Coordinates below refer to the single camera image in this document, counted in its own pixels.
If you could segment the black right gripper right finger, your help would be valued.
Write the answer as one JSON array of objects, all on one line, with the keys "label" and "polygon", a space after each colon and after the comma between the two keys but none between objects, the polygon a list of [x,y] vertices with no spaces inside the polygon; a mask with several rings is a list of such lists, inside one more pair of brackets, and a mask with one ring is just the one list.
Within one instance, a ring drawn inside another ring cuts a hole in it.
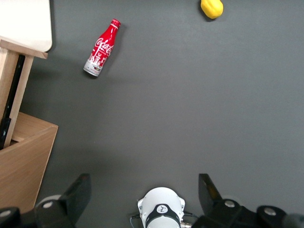
[{"label": "black right gripper right finger", "polygon": [[199,175],[199,202],[204,215],[197,220],[198,228],[231,228],[242,213],[236,201],[221,197],[208,174]]}]

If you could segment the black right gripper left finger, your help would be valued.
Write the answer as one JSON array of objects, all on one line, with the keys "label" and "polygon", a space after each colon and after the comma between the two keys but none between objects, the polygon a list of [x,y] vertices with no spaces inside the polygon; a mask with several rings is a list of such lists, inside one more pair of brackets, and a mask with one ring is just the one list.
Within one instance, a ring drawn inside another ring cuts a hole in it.
[{"label": "black right gripper left finger", "polygon": [[81,174],[61,195],[43,199],[35,207],[38,228],[74,228],[91,199],[91,176]]}]

